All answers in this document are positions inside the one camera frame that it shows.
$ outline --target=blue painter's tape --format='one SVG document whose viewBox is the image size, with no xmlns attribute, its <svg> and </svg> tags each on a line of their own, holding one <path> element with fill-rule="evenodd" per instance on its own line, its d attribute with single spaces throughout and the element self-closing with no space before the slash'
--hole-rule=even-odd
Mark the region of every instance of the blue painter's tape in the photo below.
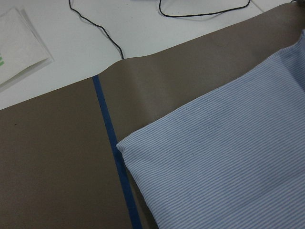
<svg viewBox="0 0 305 229">
<path fill-rule="evenodd" d="M 111 145 L 115 165 L 116 165 L 116 168 L 117 168 L 117 171 L 118 171 L 118 174 L 119 174 L 119 178 L 120 178 L 121 186 L 122 186 L 122 189 L 123 189 L 126 205 L 127 205 L 128 211 L 129 211 L 129 217 L 130 217 L 130 220 L 132 222 L 132 227 L 133 227 L 133 229 L 142 229 L 140 217 L 139 217 L 139 214 L 138 214 L 138 211 L 137 211 L 136 204 L 134 202 L 134 198 L 133 198 L 133 195 L 132 195 L 132 190 L 131 190 L 129 180 L 128 180 L 128 177 L 127 177 L 127 173 L 126 173 L 126 169 L 125 169 L 125 165 L 124 165 L 124 160 L 123 160 L 122 154 L 116 148 L 117 139 L 116 139 L 114 128 L 113 128 L 113 125 L 112 125 L 112 122 L 111 122 L 111 118 L 110 118 L 110 115 L 109 115 L 107 104 L 106 104 L 106 101 L 105 101 L 105 98 L 104 98 L 104 94 L 103 94 L 103 91 L 102 91 L 102 86 L 101 86 L 99 77 L 97 75 L 92 77 L 92 79 L 93 79 L 93 84 L 94 84 L 94 87 L 95 87 L 96 95 L 97 95 L 98 100 L 99 100 L 102 116 L 104 118 L 104 122 L 105 122 L 106 130 L 107 130 L 109 142 L 110 142 L 110 145 Z"/>
</svg>

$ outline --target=paper sheet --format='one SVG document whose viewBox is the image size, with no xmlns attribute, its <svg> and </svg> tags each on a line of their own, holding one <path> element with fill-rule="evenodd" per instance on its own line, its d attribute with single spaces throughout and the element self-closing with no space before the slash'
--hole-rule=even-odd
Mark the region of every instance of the paper sheet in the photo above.
<svg viewBox="0 0 305 229">
<path fill-rule="evenodd" d="M 0 16 L 0 84 L 48 57 L 15 8 Z"/>
</svg>

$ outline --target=white table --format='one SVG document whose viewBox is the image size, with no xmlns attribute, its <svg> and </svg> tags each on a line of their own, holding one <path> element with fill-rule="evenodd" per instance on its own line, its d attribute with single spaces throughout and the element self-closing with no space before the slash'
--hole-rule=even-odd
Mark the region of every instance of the white table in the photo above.
<svg viewBox="0 0 305 229">
<path fill-rule="evenodd" d="M 74 0 L 73 7 L 106 28 L 125 58 L 145 56 L 254 17 L 287 0 L 253 0 L 242 10 L 217 16 L 166 18 L 159 0 Z M 242 6 L 247 0 L 163 0 L 168 14 L 202 13 Z M 0 109 L 92 77 L 120 60 L 119 52 L 94 26 L 80 21 L 68 0 L 0 0 L 0 14 L 25 9 L 54 62 L 0 87 Z"/>
</svg>

